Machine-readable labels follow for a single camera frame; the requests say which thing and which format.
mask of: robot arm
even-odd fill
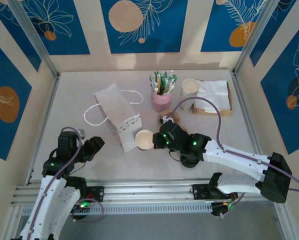
[[[217,141],[202,134],[188,134],[179,125],[166,119],[159,132],[153,135],[155,149],[168,148],[179,152],[180,161],[187,168],[194,168],[200,161],[218,163],[238,170],[242,175],[214,174],[213,184],[224,194],[234,192],[257,193],[266,199],[285,203],[291,179],[286,175],[269,168],[265,164],[274,165],[292,174],[282,155],[273,153],[272,156],[257,155],[244,152],[229,146],[219,146]],[[257,162],[248,160],[248,156]]]
[[[38,198],[28,222],[17,240],[59,239],[69,213],[81,198],[86,197],[85,178],[70,176],[70,173],[74,169],[75,163],[91,161],[104,144],[104,141],[96,136],[85,141],[72,163],[51,183],[57,172],[69,162],[78,150],[75,132],[60,133],[57,149],[51,152],[49,159],[43,165],[43,178]]]

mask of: white paper cup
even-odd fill
[[[198,94],[199,92],[195,92],[195,93],[192,93],[192,94],[188,94],[188,93],[185,93],[185,92],[180,92],[180,94],[182,94],[182,95],[184,95],[184,96],[186,96],[186,97],[196,97],[197,96],[197,94]]]
[[[135,142],[139,149],[151,149],[153,144],[153,133],[149,130],[140,130],[135,136]]]
[[[192,97],[196,97],[197,95],[194,95],[194,96],[187,96],[187,95],[184,95],[183,93],[180,93],[180,97],[183,98],[183,99],[188,99],[188,98],[192,98]]]
[[[195,79],[186,79],[181,83],[181,91],[184,94],[192,95],[197,94],[200,90],[200,85]]]
[[[183,102],[179,107],[180,107],[180,109],[182,109],[184,111],[188,111],[191,109],[193,103],[194,103],[193,100],[188,100],[188,101]]]

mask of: tabletop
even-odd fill
[[[124,153],[108,123],[91,126],[84,121],[83,114],[90,106],[96,104],[94,93],[116,83],[121,90],[138,91],[144,101],[132,107],[140,113],[142,128],[159,131],[157,113],[151,107],[151,87],[149,76],[153,71],[103,71],[103,72],[64,72],[61,74],[55,98],[46,123],[36,158],[33,165],[31,181],[42,178],[43,163],[50,152],[57,147],[61,129],[67,126],[84,129],[86,138],[102,137],[103,148],[92,161],[75,172],[73,176],[87,180],[157,180],[157,179],[192,179],[210,178],[215,172],[235,174],[235,170],[216,163],[200,162],[194,168],[186,168],[169,156],[168,149],[150,149],[142,151],[138,148]],[[224,70],[176,70],[178,80],[172,91],[170,108],[180,101],[181,83],[185,79],[205,81],[228,81],[232,98],[232,113],[222,117],[220,141],[230,147],[253,152],[248,131],[240,108],[239,100],[233,85],[231,72]],[[139,102],[140,96],[124,92],[129,102]],[[200,133],[216,138],[218,117],[215,115],[193,114],[192,111],[177,110],[180,124],[189,133]],[[100,123],[104,120],[101,110],[94,107],[87,114],[90,122]],[[77,163],[75,169],[82,166]]]

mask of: bag handle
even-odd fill
[[[124,91],[125,91],[125,92],[137,93],[137,94],[139,94],[140,97],[141,97],[141,101],[140,101],[140,102],[130,102],[129,104],[141,104],[141,103],[143,102],[144,98],[143,98],[142,94],[140,94],[138,91],[134,91],[134,90],[121,90],[121,92],[124,92]],[[83,115],[85,122],[87,122],[89,125],[94,126],[94,127],[97,127],[97,126],[99,126],[99,125],[102,125],[103,123],[105,123],[105,121],[106,121],[107,119],[109,119],[109,117],[107,116],[101,123],[98,123],[98,124],[90,123],[90,122],[86,119],[86,113],[87,113],[89,110],[91,110],[92,108],[94,108],[94,107],[96,107],[96,106],[98,106],[98,105],[100,105],[100,103],[97,103],[97,104],[95,104],[95,105],[93,105],[93,106],[90,106],[90,107],[84,112],[84,115]]]
[[[94,107],[96,107],[96,106],[98,106],[98,105],[100,105],[99,103],[98,104],[95,104],[95,105],[93,105],[93,106],[90,106],[85,112],[84,112],[84,120],[85,120],[85,122],[87,122],[89,125],[92,125],[92,126],[99,126],[99,125],[102,125],[103,123],[105,123],[105,121],[107,120],[107,119],[109,119],[109,117],[107,116],[101,123],[98,123],[98,124],[93,124],[93,123],[90,123],[89,121],[87,121],[87,119],[86,119],[86,113],[89,111],[89,110],[91,110],[92,108],[94,108]]]
[[[132,92],[132,93],[137,93],[138,95],[140,95],[141,97],[141,101],[140,102],[130,102],[129,104],[141,104],[144,100],[142,94],[140,94],[138,91],[134,91],[134,90],[121,90],[121,92]]]

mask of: pink cup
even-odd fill
[[[170,108],[172,99],[172,93],[167,95],[157,95],[153,91],[151,92],[151,107],[157,113],[165,111]]]

